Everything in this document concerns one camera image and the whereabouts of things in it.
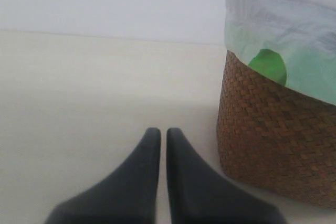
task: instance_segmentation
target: white wall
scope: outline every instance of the white wall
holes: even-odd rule
[[[224,0],[0,0],[0,29],[222,44]]]

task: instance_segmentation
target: plastic bag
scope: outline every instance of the plastic bag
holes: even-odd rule
[[[336,0],[226,0],[225,44],[265,77],[336,105]]]

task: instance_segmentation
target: white floor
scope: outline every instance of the white floor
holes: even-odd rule
[[[182,128],[221,172],[216,118],[225,48],[0,32],[0,223],[41,224],[55,204],[92,186],[162,130],[157,223],[170,223],[165,131]],[[336,213],[240,185],[289,223]]]

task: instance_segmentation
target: wicker basket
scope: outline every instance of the wicker basket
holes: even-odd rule
[[[218,150],[241,182],[336,208],[336,106],[287,89],[228,52]]]

